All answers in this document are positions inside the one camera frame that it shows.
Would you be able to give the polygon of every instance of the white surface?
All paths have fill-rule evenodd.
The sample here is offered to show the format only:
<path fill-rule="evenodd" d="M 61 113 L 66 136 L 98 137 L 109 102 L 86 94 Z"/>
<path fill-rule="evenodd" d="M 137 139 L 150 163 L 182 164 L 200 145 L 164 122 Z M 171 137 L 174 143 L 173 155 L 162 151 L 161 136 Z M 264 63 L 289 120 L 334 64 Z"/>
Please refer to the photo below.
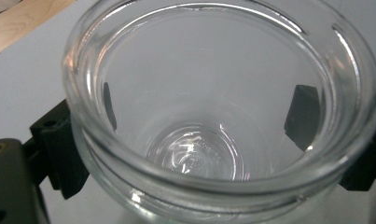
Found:
<path fill-rule="evenodd" d="M 325 0 L 367 39 L 376 56 L 376 0 Z M 63 98 L 61 58 L 66 38 L 94 0 L 79 0 L 0 53 L 0 138 L 30 138 L 29 126 Z M 90 178 L 74 198 L 64 201 L 48 181 L 41 186 L 52 224 L 143 223 L 107 196 Z M 304 224 L 371 224 L 376 185 L 370 193 L 337 188 L 308 215 Z"/>

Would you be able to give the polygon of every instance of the black clamp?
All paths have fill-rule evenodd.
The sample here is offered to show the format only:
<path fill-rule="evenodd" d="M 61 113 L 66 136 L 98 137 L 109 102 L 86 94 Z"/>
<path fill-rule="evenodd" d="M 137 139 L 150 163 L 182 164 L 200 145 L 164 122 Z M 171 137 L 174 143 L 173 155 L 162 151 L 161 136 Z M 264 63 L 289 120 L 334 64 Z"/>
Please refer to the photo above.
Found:
<path fill-rule="evenodd" d="M 39 184 L 48 176 L 68 199 L 83 188 L 89 172 L 77 153 L 70 112 L 62 101 L 31 126 L 21 144 L 0 139 L 0 224 L 48 224 Z"/>

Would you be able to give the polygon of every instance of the clear glass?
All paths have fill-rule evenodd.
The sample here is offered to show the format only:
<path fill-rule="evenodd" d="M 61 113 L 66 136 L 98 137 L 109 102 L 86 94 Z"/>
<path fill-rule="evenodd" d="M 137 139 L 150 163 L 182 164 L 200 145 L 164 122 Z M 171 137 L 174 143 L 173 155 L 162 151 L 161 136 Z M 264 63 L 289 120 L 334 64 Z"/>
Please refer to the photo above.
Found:
<path fill-rule="evenodd" d="M 154 223 L 287 214 L 376 129 L 376 62 L 321 1 L 100 1 L 63 71 L 85 164 Z"/>

